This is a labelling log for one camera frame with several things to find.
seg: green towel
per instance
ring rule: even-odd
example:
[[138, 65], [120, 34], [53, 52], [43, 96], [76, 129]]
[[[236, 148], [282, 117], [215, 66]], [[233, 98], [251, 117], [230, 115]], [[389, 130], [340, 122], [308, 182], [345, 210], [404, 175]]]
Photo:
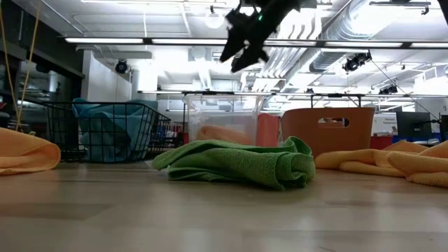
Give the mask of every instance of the green towel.
[[282, 147], [244, 146], [219, 140], [194, 141], [154, 159], [169, 179], [255, 183], [276, 190], [303, 188], [316, 169], [311, 149], [297, 137]]

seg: wire basket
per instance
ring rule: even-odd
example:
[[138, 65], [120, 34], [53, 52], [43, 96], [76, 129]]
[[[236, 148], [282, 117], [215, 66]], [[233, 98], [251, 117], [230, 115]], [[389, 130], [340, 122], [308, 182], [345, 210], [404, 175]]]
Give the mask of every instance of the wire basket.
[[45, 102], [63, 162], [135, 162], [162, 153], [170, 119], [132, 102]]

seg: yellow towel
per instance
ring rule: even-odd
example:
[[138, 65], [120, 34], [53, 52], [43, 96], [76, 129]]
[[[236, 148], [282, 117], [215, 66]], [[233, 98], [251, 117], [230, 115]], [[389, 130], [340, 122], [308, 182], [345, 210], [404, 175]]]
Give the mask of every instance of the yellow towel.
[[337, 169], [448, 188], [448, 141], [432, 148], [401, 141], [384, 150], [337, 151], [319, 155], [318, 169]]
[[215, 125], [202, 126], [201, 130], [197, 133], [197, 140], [222, 140], [249, 146], [254, 144], [249, 136], [241, 132]]
[[0, 128], [0, 176], [40, 172], [59, 164], [61, 152], [49, 141]]

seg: wooden floor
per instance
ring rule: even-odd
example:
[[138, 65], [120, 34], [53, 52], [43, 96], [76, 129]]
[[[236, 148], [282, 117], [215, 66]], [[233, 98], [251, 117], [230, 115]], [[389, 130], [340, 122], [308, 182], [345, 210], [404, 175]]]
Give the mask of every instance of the wooden floor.
[[448, 190], [318, 171], [305, 189], [168, 181], [146, 164], [0, 177], [0, 251], [448, 250]]

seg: blue fabric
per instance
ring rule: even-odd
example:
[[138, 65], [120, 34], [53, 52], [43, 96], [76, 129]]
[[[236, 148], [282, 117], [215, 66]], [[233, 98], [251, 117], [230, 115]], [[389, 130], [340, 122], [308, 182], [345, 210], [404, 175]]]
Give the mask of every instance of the blue fabric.
[[136, 99], [127, 104], [100, 105], [77, 104], [88, 102], [77, 98], [73, 102], [72, 109], [82, 132], [80, 142], [87, 148], [87, 161], [122, 162], [144, 158], [158, 108], [156, 101]]

